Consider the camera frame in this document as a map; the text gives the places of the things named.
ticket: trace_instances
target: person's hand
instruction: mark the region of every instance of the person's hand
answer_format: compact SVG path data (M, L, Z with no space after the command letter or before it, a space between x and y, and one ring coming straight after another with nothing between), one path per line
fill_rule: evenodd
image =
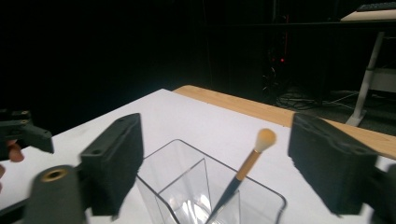
M23 154L21 153L21 147L20 145L17 144L17 140L10 140L7 141L7 148L8 148L8 157L10 161L23 161L24 157ZM6 172L6 168L0 164L0 178L3 176L3 174Z

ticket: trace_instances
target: table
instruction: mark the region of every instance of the table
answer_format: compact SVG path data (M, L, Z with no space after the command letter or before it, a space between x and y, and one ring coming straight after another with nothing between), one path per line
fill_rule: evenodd
M364 12L352 12L345 16L341 21L383 21L383 20L396 20L396 9L395 10L379 10L379 11L364 11ZM396 92L396 69L384 69L375 68L376 59L381 50L382 41L384 39L385 32L379 31L373 46L373 52L370 57L370 61L367 65L364 73L364 78L361 83L361 89L359 91L358 101L356 102L355 109L350 118L346 121L346 124L352 126L358 126L361 120L366 114L366 110L363 110L364 102L367 96L368 90L378 91L391 91Z
M174 139L181 139L234 169L240 167L254 147L257 131L262 128L273 130L276 143L262 154L249 176L286 198L288 205L281 223L361 224L367 223L371 215L371 208L366 205L360 216L337 217L331 214L304 181L287 155L292 112L194 86L184 86L174 91L157 90L57 134L53 136L54 154L28 147L23 151L25 161L2 162L7 172L1 180L4 187L0 194L0 209L27 198L32 179L44 169L61 164L78 165L78 154L96 136L115 119L132 113L141 114L145 156ZM355 135L374 135L374 145L382 141L389 145L395 142L391 136L381 133L349 126L346 130ZM377 167L385 170L393 163L394 160L380 157ZM137 186L125 198L120 217L114 222L110 217L92 217L90 210L87 210L87 215L92 224L150 223Z

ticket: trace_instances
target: white tabletop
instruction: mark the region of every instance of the white tabletop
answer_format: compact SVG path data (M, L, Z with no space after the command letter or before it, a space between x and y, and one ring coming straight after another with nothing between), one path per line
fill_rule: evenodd
M304 181L287 155L290 128L255 119L231 110L193 100L177 93L158 90L53 137L53 155L28 147L25 161L2 161L7 172L1 179L0 209L29 196L32 179L51 166L79 164L78 154L115 119L140 113L145 155L174 139L181 139L210 156L238 169L253 149L257 132L270 128L277 135L276 144L262 154L249 176L276 190L288 201L281 223L368 223L371 208L363 206L361 216L332 215L316 193ZM380 158L378 167L385 169L394 161ZM137 186L127 195L120 218L89 217L96 223L151 223Z

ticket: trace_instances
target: black mechanical part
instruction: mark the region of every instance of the black mechanical part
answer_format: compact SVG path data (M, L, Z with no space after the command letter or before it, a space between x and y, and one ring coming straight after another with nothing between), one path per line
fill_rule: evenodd
M332 213L358 215L367 203L372 221L396 223L396 167L376 168L376 151L323 119L295 113L288 154Z
M36 127L28 110L0 110L0 161L8 160L7 140L20 140L26 146L53 153L52 134Z
M28 199L0 211L0 223L87 223L93 216L117 217L143 162L139 114L115 120L80 153L81 163L60 165L35 178Z

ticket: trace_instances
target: makeup brush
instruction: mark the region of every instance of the makeup brush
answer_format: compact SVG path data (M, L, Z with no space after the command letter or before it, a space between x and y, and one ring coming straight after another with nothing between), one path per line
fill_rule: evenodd
M245 159L241 168L239 168L233 180L228 185L227 189L224 190L221 195L219 202L212 210L211 215L207 219L206 223L210 221L210 219L218 212L218 210L225 204L227 201L233 196L235 191L238 189L239 185L248 175L248 172L253 167L256 160L260 157L262 152L274 144L276 141L276 135L273 131L269 129L261 129L257 135L256 145L253 150L250 152L248 157Z

